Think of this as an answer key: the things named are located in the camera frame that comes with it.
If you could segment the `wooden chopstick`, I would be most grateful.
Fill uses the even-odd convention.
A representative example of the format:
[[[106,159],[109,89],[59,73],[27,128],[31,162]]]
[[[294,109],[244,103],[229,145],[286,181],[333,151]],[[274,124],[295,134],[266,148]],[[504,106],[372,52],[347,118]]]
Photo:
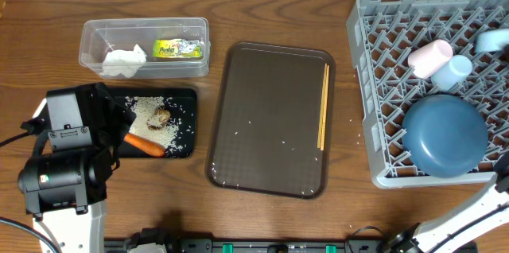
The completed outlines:
[[[326,128],[326,119],[327,119],[327,106],[328,106],[328,80],[329,80],[329,65],[325,65],[324,70],[324,86],[323,86],[323,103],[322,103],[322,114],[321,114],[321,140],[320,140],[320,150],[324,150],[324,141],[325,141],[325,128]]]
[[[323,138],[323,128],[325,123],[325,110],[326,110],[326,102],[327,102],[327,90],[328,90],[328,65],[324,65],[324,75],[323,75],[323,85],[321,92],[321,112],[320,112],[320,120],[319,120],[319,128],[318,128],[318,138],[317,138],[317,148],[323,150],[322,146],[322,138]]]

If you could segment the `brown food scrap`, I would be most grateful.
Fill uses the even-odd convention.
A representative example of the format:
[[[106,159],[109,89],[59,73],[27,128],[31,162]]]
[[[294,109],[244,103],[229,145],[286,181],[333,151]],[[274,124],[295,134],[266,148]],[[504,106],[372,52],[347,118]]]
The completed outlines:
[[[160,130],[166,126],[170,118],[170,111],[164,108],[157,108],[153,115],[147,119],[146,125],[150,130]]]

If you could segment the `pile of white rice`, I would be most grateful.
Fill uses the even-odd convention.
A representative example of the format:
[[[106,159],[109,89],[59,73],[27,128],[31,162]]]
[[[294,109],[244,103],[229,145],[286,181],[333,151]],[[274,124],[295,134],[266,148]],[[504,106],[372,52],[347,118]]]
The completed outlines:
[[[125,96],[125,106],[136,114],[130,133],[165,147],[167,158],[187,158],[195,145],[196,100],[176,96]],[[160,130],[150,130],[147,119],[157,108],[170,111],[171,118]]]

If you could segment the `green snack wrapper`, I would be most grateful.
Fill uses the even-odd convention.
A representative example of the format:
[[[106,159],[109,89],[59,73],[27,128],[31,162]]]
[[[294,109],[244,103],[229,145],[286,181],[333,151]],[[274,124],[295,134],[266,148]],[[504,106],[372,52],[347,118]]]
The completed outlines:
[[[200,58],[203,56],[202,42],[185,39],[159,39],[153,44],[153,57],[156,58]]]

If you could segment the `orange carrot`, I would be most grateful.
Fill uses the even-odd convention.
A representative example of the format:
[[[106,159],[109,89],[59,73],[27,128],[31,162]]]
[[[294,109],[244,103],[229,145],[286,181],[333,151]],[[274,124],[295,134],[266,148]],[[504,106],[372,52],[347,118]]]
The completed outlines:
[[[124,137],[124,141],[138,148],[139,150],[143,151],[149,156],[155,158],[162,158],[165,156],[165,147],[155,142],[151,142],[150,140],[147,140],[145,138],[141,138],[137,135],[128,133]]]

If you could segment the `white tissue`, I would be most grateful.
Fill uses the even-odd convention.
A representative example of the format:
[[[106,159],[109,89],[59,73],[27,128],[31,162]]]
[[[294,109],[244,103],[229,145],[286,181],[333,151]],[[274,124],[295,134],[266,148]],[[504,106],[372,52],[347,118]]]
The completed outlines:
[[[100,75],[132,78],[146,62],[147,55],[139,45],[130,51],[114,50],[106,55]]]

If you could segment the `blue plate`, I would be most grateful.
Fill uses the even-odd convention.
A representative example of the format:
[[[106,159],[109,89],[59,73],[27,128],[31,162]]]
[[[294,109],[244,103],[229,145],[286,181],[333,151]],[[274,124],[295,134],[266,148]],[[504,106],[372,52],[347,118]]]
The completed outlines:
[[[459,177],[473,170],[488,148],[484,118],[453,95],[430,95],[405,113],[402,144],[422,172],[438,178]]]

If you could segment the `light blue plastic cup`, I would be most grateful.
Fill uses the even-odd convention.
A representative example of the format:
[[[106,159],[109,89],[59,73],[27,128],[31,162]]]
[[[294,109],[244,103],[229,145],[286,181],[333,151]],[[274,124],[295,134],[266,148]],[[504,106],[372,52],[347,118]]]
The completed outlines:
[[[470,75],[472,69],[473,64],[470,59],[466,56],[455,55],[431,76],[431,82],[440,91],[449,91],[455,85],[463,82]]]

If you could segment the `light blue rice bowl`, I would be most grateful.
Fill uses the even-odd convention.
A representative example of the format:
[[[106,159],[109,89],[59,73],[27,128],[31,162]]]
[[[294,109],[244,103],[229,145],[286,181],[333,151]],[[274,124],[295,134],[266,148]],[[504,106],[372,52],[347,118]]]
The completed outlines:
[[[489,53],[502,51],[508,45],[509,29],[496,29],[481,33],[476,38],[475,52]]]

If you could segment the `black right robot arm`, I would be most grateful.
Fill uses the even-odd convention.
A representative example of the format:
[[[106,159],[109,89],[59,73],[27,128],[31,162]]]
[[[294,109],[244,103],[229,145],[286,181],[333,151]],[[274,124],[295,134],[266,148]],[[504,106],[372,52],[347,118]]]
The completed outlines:
[[[508,155],[494,166],[495,174],[474,196],[449,213],[417,223],[396,235],[381,252],[448,253],[508,222]]]

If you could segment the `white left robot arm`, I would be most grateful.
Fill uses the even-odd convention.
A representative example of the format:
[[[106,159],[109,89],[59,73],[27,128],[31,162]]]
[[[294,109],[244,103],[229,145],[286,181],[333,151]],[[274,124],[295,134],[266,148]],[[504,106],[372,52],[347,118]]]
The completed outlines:
[[[106,182],[134,119],[95,83],[48,91],[21,125],[37,140],[17,182],[43,252],[104,250]]]

